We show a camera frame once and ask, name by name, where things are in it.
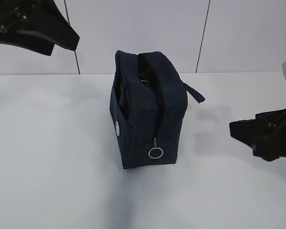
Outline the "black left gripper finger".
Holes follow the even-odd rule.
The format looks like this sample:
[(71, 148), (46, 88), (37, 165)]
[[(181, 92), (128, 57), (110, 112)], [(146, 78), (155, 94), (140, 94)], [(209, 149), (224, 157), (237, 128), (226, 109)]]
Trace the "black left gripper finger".
[(54, 49), (54, 43), (47, 40), (17, 33), (0, 32), (0, 44), (6, 44), (24, 48), (42, 55), (51, 56)]
[(76, 50), (80, 37), (52, 0), (26, 0), (25, 12), (13, 30), (46, 40), (64, 49)]

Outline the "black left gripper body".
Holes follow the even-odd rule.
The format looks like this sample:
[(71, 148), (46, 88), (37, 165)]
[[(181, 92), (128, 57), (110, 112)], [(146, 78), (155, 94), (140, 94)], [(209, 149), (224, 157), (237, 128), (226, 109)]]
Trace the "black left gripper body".
[(43, 0), (0, 0), (0, 32), (48, 31)]

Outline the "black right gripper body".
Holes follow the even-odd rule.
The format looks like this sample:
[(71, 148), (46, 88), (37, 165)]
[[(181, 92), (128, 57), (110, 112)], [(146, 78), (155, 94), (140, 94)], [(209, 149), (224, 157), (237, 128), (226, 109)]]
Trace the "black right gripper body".
[(252, 140), (253, 156), (267, 162), (286, 157), (286, 108), (255, 115), (257, 133)]

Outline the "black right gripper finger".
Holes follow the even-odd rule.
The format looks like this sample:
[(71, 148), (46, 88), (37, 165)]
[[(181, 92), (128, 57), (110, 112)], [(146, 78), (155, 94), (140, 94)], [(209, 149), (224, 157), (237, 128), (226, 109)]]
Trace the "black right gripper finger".
[(261, 119), (239, 120), (229, 123), (230, 136), (251, 147), (264, 149), (265, 122)]

